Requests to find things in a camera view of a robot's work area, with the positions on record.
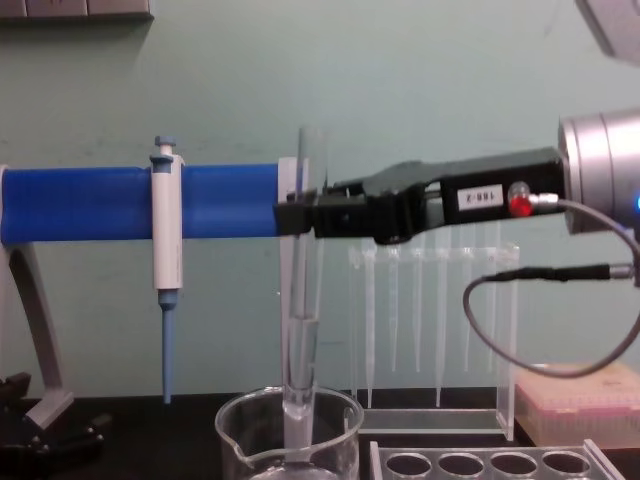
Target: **red indicator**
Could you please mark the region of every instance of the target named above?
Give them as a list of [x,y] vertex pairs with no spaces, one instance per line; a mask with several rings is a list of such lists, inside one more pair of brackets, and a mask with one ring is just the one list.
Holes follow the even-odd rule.
[[509,211],[514,217],[528,217],[533,213],[533,205],[528,195],[516,195],[509,201]]

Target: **glass beaker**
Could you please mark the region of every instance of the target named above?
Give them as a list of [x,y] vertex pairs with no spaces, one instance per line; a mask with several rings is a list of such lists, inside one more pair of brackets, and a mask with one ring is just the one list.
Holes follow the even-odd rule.
[[312,445],[284,448],[282,387],[256,390],[216,415],[224,480],[357,480],[364,413],[351,397],[316,388]]

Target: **silver cylinder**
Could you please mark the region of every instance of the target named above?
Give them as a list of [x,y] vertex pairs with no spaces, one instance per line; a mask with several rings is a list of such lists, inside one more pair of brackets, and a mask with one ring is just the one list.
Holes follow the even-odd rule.
[[[558,142],[566,159],[567,198],[588,205],[620,224],[640,227],[640,108],[564,119]],[[567,214],[571,233],[602,230]]]

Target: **gray cable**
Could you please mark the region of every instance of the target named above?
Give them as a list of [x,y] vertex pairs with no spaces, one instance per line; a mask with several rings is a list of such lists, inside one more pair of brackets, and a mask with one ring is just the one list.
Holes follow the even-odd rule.
[[[640,245],[638,245],[636,240],[625,231],[624,227],[622,227],[621,225],[619,225],[618,223],[616,223],[614,220],[607,217],[606,215],[600,213],[599,211],[594,210],[593,208],[583,205],[581,203],[573,202],[571,200],[558,200],[557,205],[560,207],[565,207],[568,210],[572,210],[574,212],[578,212],[580,214],[591,217],[593,220],[602,224],[603,226],[611,230],[613,233],[615,233],[618,237],[620,237],[620,239],[624,243],[626,243],[631,249],[631,252],[633,253],[634,270],[637,271],[636,267],[640,264]],[[629,330],[629,333],[627,333],[627,335],[624,337],[622,342],[620,342],[616,346],[616,348],[614,348],[611,351],[611,353],[609,353],[607,356],[589,365],[588,367],[581,368],[578,370],[573,370],[573,371],[562,371],[562,370],[553,370],[553,369],[543,368],[543,367],[536,367],[534,365],[526,363],[512,356],[509,352],[507,352],[506,350],[503,350],[501,347],[496,345],[493,342],[493,340],[482,330],[482,327],[480,326],[480,324],[476,320],[475,315],[471,311],[471,304],[470,304],[471,292],[477,286],[482,285],[483,283],[487,283],[489,281],[490,280],[488,279],[488,277],[480,277],[474,280],[473,282],[471,282],[467,286],[467,288],[465,288],[464,293],[462,295],[462,305],[464,308],[464,313],[467,316],[467,319],[469,320],[469,324],[471,325],[471,328],[476,332],[476,334],[480,337],[480,339],[491,350],[493,350],[498,356],[502,357],[508,362],[511,362],[514,365],[517,365],[518,367],[528,370],[530,372],[537,373],[539,375],[544,375],[546,377],[565,378],[565,379],[579,378],[579,377],[590,375],[592,373],[597,372],[598,370],[605,368],[606,366],[608,366],[609,364],[613,363],[618,358],[620,358],[622,354],[624,354],[624,352],[635,341],[635,339],[638,337],[638,334],[640,334],[640,314],[638,314],[638,317],[636,318],[635,323],[631,327],[631,330]]]

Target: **white test tube rack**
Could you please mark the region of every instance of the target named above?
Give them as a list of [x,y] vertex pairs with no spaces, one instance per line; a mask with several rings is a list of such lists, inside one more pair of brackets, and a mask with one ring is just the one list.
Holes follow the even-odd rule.
[[[518,247],[500,243],[499,223],[445,227],[400,247],[363,241],[349,249],[351,392],[362,395],[363,433],[513,438],[514,371],[469,331],[462,292],[471,279],[517,268],[519,256]],[[515,352],[517,285],[488,285],[472,302],[486,331]],[[494,387],[495,408],[441,408],[443,388],[469,387]],[[424,408],[376,408],[376,391],[388,389],[434,395],[425,394]]]

